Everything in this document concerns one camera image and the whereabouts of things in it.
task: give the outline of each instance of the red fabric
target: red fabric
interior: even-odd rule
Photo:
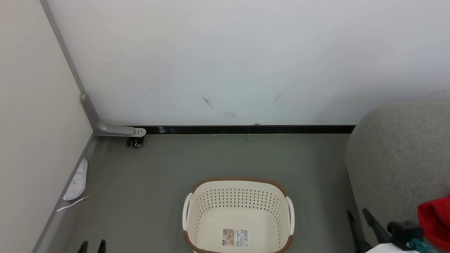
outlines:
[[[417,207],[423,235],[434,246],[450,251],[450,195]]]

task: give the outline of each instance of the white shoe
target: white shoe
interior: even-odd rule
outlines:
[[[81,196],[86,189],[86,174],[87,160],[83,158],[72,178],[72,182],[70,182],[69,188],[67,188],[66,194],[63,197],[64,200],[73,200]]]

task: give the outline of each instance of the product label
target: product label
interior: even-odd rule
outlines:
[[[224,228],[222,230],[222,245],[228,247],[248,247],[248,230]]]

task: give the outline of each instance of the white board panel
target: white board panel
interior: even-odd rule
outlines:
[[[30,253],[92,128],[38,0],[0,1],[0,252]]]
[[[48,0],[99,115],[355,124],[449,97],[448,0]]]

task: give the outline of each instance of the laundry basket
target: laundry basket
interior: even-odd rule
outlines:
[[[184,239],[197,253],[282,253],[292,242],[295,215],[274,181],[218,177],[193,187],[182,221]]]

